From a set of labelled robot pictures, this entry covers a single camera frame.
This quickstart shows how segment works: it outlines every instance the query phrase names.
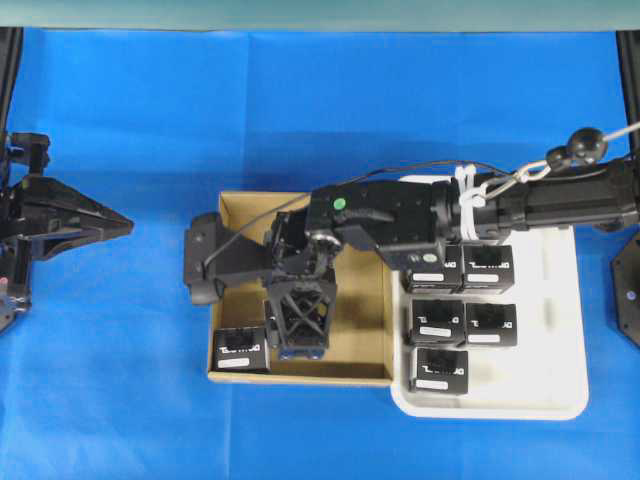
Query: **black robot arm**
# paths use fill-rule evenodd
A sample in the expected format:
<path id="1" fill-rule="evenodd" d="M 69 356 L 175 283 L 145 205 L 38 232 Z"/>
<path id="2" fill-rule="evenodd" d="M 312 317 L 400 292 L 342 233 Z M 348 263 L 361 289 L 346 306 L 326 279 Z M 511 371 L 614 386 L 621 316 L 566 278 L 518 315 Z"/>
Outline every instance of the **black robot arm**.
<path id="1" fill-rule="evenodd" d="M 0 28 L 0 331 L 31 306 L 31 266 L 72 248 L 127 235 L 133 222 L 45 177 L 49 137 L 8 133 L 21 28 Z M 10 186 L 12 165 L 28 174 Z"/>
<path id="2" fill-rule="evenodd" d="M 320 188 L 307 207 L 277 214 L 264 245 L 227 229 L 215 213 L 198 217 L 185 236 L 184 281 L 193 303 L 209 304 L 226 287 L 261 279 L 274 319 L 267 322 L 271 346 L 285 356 L 317 358 L 328 348 L 337 292 L 333 260 L 345 245 L 375 251 L 392 270 L 408 270 L 417 261 L 443 262 L 448 244 L 500 240 L 511 231 L 579 224 L 613 231 L 637 223 L 635 159 L 597 165 L 603 138 L 582 129 L 546 161 L 531 164 L 539 171 L 475 175 L 477 193 L 468 193 L 478 198 L 463 193 L 469 188 L 459 177 Z M 463 225 L 470 221 L 467 200 L 471 236 Z"/>

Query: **blue backdrop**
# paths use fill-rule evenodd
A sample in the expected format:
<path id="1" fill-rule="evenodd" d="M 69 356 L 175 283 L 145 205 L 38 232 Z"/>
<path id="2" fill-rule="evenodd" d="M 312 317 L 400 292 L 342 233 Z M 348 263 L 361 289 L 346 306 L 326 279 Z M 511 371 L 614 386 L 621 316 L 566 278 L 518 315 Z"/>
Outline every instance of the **blue backdrop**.
<path id="1" fill-rule="evenodd" d="M 562 423 L 213 384 L 209 312 L 181 282 L 183 230 L 222 189 L 515 167 L 625 122 L 611 33 L 28 31 L 11 128 L 49 134 L 48 173 L 136 227 L 35 266 L 33 310 L 0 337 L 0 477 L 637 478 L 640 349 L 615 329 L 608 267 L 631 231 L 578 230 L 591 397 Z"/>

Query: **white plastic tray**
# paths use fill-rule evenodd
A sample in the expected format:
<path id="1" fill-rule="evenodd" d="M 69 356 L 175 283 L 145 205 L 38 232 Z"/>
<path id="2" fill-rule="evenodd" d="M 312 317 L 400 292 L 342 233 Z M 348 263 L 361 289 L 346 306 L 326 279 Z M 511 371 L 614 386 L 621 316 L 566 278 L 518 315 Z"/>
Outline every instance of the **white plastic tray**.
<path id="1" fill-rule="evenodd" d="M 411 176 L 407 181 L 431 182 Z M 429 295 L 486 303 L 515 303 L 518 345 L 465 347 L 469 393 L 409 391 L 409 354 L 403 333 L 411 298 L 394 272 L 394 402 L 416 417 L 569 420 L 589 400 L 582 311 L 573 229 L 514 232 L 515 285 L 502 295 Z"/>

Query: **small black box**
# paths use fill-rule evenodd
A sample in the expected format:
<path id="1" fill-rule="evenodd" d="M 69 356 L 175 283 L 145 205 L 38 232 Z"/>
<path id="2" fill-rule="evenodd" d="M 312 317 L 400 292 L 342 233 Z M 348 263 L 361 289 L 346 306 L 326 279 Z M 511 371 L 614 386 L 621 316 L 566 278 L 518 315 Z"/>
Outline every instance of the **small black box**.
<path id="1" fill-rule="evenodd" d="M 411 345 L 464 343 L 464 304 L 460 300 L 414 298 L 408 320 Z"/>
<path id="2" fill-rule="evenodd" d="M 463 395 L 469 391 L 469 354 L 455 350 L 414 348 L 411 352 L 411 391 Z"/>
<path id="3" fill-rule="evenodd" d="M 518 344 L 516 306 L 467 303 L 467 343 L 515 347 Z"/>
<path id="4" fill-rule="evenodd" d="M 269 348 L 264 327 L 215 330 L 213 370 L 268 373 Z"/>
<path id="5" fill-rule="evenodd" d="M 500 294 L 514 282 L 510 245 L 468 245 L 463 247 L 462 293 Z"/>
<path id="6" fill-rule="evenodd" d="M 462 248 L 449 245 L 444 264 L 421 261 L 404 272 L 402 281 L 407 293 L 455 293 L 462 286 Z"/>

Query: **blue cloth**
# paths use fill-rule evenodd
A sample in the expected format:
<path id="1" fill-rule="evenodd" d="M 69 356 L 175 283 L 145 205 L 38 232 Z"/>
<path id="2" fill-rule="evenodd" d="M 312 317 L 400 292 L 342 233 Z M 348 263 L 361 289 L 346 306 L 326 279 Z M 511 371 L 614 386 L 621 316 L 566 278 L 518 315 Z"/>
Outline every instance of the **blue cloth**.
<path id="1" fill-rule="evenodd" d="M 633 231 L 578 229 L 591 395 L 569 422 L 213 384 L 209 311 L 181 281 L 183 230 L 220 190 L 429 159 L 512 168 L 625 123 L 612 33 L 27 31 L 11 128 L 49 134 L 48 174 L 136 227 L 35 265 L 34 307 L 0 337 L 0 477 L 637 478 L 640 350 L 616 331 L 608 266 Z"/>

